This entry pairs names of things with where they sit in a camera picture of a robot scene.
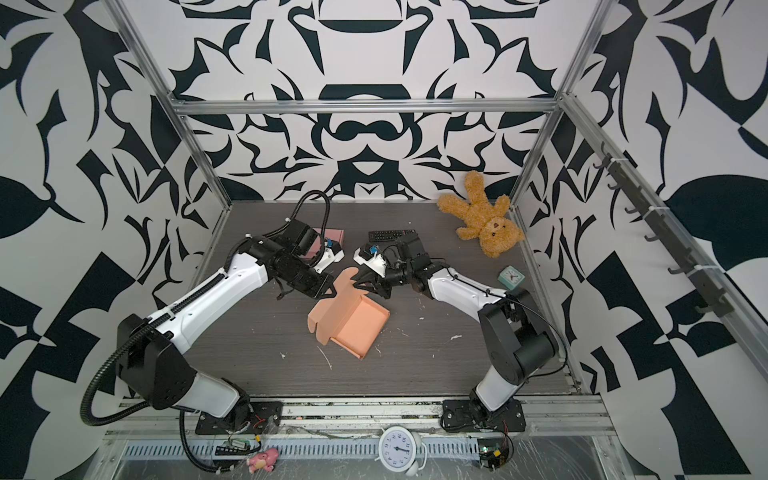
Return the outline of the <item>black tv remote control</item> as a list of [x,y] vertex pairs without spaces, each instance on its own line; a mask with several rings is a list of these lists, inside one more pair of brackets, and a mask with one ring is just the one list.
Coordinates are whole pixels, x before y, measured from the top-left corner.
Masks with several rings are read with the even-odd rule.
[[399,238],[415,233],[413,229],[390,229],[390,230],[373,230],[368,232],[368,241],[370,243],[392,243]]

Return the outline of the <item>pink paper box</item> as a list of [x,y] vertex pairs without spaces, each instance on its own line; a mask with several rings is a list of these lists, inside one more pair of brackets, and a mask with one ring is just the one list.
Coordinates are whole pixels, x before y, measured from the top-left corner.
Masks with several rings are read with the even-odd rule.
[[[314,239],[307,253],[303,256],[303,259],[312,259],[321,250],[320,233],[321,229],[315,229],[317,236]],[[343,250],[343,239],[345,231],[343,229],[327,229],[325,231],[325,244],[331,243],[330,249],[334,254]]]

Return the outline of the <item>peach paper box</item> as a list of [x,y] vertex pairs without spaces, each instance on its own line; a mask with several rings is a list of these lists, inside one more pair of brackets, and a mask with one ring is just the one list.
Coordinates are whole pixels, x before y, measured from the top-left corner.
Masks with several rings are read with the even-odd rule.
[[320,300],[310,311],[308,330],[327,345],[333,341],[358,359],[363,359],[390,317],[390,311],[357,289],[352,277],[355,267],[343,270],[334,281],[337,294]]

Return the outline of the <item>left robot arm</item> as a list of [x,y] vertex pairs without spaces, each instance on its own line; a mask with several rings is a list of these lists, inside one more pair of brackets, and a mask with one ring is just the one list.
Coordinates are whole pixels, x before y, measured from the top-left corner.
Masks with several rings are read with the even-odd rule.
[[[240,300],[270,282],[279,297],[301,293],[314,300],[336,295],[334,278],[322,264],[333,260],[326,229],[313,229],[298,218],[296,206],[284,224],[264,235],[245,236],[229,251],[225,264],[179,300],[150,316],[125,319],[118,346],[86,387],[79,409],[81,421],[106,426],[143,409],[172,408],[183,414],[200,412],[221,422],[227,431],[250,425],[249,394],[235,383],[192,367],[185,353],[199,337]],[[93,411],[95,395],[114,372],[139,404],[107,416]]]

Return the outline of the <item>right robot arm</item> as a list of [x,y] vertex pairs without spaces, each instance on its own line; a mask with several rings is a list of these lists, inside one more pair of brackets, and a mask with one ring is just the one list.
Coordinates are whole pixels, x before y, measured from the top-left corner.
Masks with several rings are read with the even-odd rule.
[[447,432],[499,430],[522,418],[514,396],[539,370],[565,352],[557,328],[539,313],[530,292],[504,291],[460,274],[444,259],[430,256],[415,232],[385,247],[366,243],[353,256],[361,270],[354,286],[391,297],[395,286],[448,304],[478,322],[491,366],[469,399],[446,403],[440,418]]

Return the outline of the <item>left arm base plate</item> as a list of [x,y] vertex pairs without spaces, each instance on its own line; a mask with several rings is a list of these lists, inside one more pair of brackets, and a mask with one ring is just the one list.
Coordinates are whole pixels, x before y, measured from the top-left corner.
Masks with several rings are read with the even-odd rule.
[[251,401],[248,406],[237,404],[225,417],[201,413],[197,435],[271,434],[279,429],[283,411],[280,401]]

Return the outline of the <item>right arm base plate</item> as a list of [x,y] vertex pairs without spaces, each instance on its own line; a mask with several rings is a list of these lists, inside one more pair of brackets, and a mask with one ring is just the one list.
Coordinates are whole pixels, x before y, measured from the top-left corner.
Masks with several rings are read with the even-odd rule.
[[510,399],[491,411],[477,399],[444,400],[440,427],[448,433],[460,432],[524,432],[527,427],[522,404]]

